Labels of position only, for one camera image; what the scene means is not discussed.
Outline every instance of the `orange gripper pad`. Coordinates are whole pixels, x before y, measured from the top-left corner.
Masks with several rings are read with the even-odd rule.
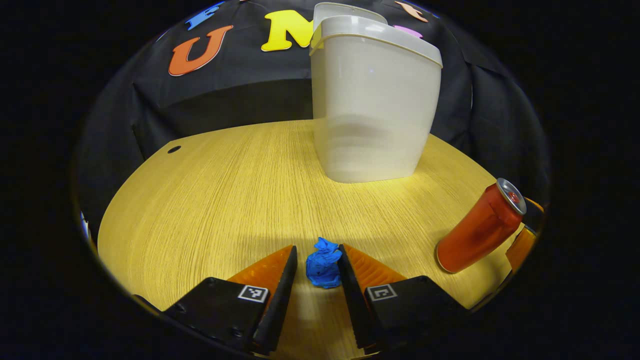
[[[273,294],[276,293],[276,289],[278,288],[278,283],[284,271],[284,266],[287,264],[287,260],[291,254],[291,249],[293,249],[293,245],[284,247],[258,260],[253,265],[230,277],[227,281],[269,289],[271,295],[267,301],[268,307]]]
[[[535,243],[536,235],[526,227],[522,228],[520,234],[516,236],[516,240],[513,240],[513,244],[511,244],[505,255],[511,264],[514,274],[518,271],[524,259],[527,258]]]
[[[347,257],[349,258],[353,273],[356,275],[360,291],[362,291],[363,295],[364,290],[370,286],[378,286],[388,284],[390,282],[406,280],[406,277],[400,275],[387,265],[384,265],[364,252],[354,249],[345,243],[342,245],[344,246],[344,250],[347,252]]]

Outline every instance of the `round table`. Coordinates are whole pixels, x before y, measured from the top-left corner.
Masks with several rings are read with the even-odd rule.
[[[113,197],[98,253],[129,292],[164,311],[205,277],[228,279],[294,244],[298,270],[271,357],[351,359],[364,351],[342,287],[316,288],[305,276],[318,236],[407,278],[426,275],[471,308],[511,270],[514,236],[457,274],[437,265],[434,250],[494,182],[430,135],[414,175],[336,183],[316,158],[312,120],[233,127],[172,141],[145,161]]]

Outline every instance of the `orange letter u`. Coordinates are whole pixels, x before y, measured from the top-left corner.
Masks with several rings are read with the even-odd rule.
[[[178,45],[173,50],[173,58],[171,58],[171,63],[169,64],[169,74],[181,76],[207,65],[218,54],[222,40],[225,38],[225,33],[232,28],[233,25],[229,25],[208,33],[209,44],[207,45],[207,50],[201,57],[194,60],[187,60],[187,58],[191,51],[191,46],[200,38],[192,38]]]

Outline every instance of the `blue letter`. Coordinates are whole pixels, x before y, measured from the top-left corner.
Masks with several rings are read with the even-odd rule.
[[[211,15],[213,15],[213,13],[216,12],[216,10],[218,9],[218,5],[220,5],[222,3],[224,3],[224,1],[220,1],[219,3],[215,4],[214,6],[208,8],[208,9],[206,9],[205,11],[199,13],[198,15],[195,15],[189,21],[185,22],[185,24],[189,24],[189,28],[187,29],[187,31],[195,28],[201,22],[203,22],[204,20],[207,20],[209,17],[211,17]]]

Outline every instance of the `container lid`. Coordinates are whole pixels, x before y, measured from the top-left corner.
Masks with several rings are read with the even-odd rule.
[[[322,48],[328,38],[348,36],[370,38],[398,46],[435,62],[442,69],[442,57],[437,47],[393,26],[359,16],[339,15],[323,20],[311,38],[309,55],[313,55],[317,48]]]
[[[518,214],[524,215],[527,213],[527,203],[524,200],[524,197],[522,197],[522,194],[520,194],[513,184],[499,177],[496,181],[496,185],[498,186],[498,189],[500,189],[502,197],[507,200],[509,205],[511,205]]]
[[[365,19],[371,19],[373,21],[378,21],[387,25],[387,20],[384,16],[371,12],[369,10],[358,8],[351,5],[345,4],[337,4],[337,3],[318,3],[316,7],[314,7],[314,30],[320,25],[322,20],[325,20],[328,17],[338,16],[338,15],[352,15],[359,16]]]

